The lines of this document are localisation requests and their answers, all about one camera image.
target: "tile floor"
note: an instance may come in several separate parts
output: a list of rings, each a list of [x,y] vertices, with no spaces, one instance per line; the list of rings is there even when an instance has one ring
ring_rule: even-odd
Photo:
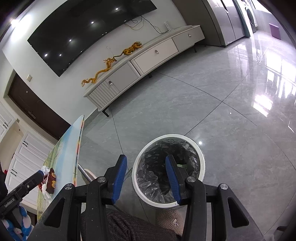
[[[204,183],[227,183],[264,235],[296,191],[295,49],[258,31],[227,48],[188,49],[152,75],[84,129],[80,164],[100,176],[124,153],[130,169],[154,138],[186,135],[202,143]],[[117,205],[154,223],[130,177]]]

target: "trash can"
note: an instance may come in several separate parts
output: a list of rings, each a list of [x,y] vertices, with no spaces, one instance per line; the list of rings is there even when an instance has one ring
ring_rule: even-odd
[[[179,205],[173,198],[165,170],[165,157],[174,156],[178,166],[188,175],[203,181],[205,158],[198,145],[190,138],[178,134],[160,136],[149,142],[138,154],[133,165],[133,187],[142,201],[161,209],[175,209]]]

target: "gray refrigerator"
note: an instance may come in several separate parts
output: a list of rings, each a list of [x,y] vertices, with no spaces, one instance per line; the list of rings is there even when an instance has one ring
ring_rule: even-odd
[[[203,44],[226,46],[242,38],[244,29],[232,0],[172,0],[188,25],[200,25]]]

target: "television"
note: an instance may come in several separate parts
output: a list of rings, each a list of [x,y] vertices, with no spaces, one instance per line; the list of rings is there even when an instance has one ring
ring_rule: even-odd
[[[38,26],[28,42],[61,76],[97,40],[155,9],[151,0],[68,0]]]

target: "dragon figurine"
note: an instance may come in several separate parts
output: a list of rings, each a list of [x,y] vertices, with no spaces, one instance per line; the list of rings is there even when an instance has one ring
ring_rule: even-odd
[[[86,79],[86,80],[83,80],[81,82],[81,85],[82,87],[85,85],[85,84],[88,84],[89,82],[92,82],[93,84],[96,83],[97,81],[97,78],[98,78],[98,75],[102,72],[107,72],[109,71],[111,68],[112,68],[112,63],[113,62],[116,62],[117,60],[115,58],[117,57],[120,57],[122,56],[123,54],[124,55],[131,55],[133,53],[133,51],[139,49],[139,48],[142,48],[142,43],[141,42],[134,42],[132,46],[130,46],[129,48],[127,49],[124,49],[121,53],[121,55],[117,55],[117,56],[113,56],[113,58],[108,58],[108,59],[105,59],[104,62],[106,63],[106,66],[107,68],[105,69],[102,69],[100,70],[99,72],[96,73],[96,76],[94,78],[89,78],[89,79]]]

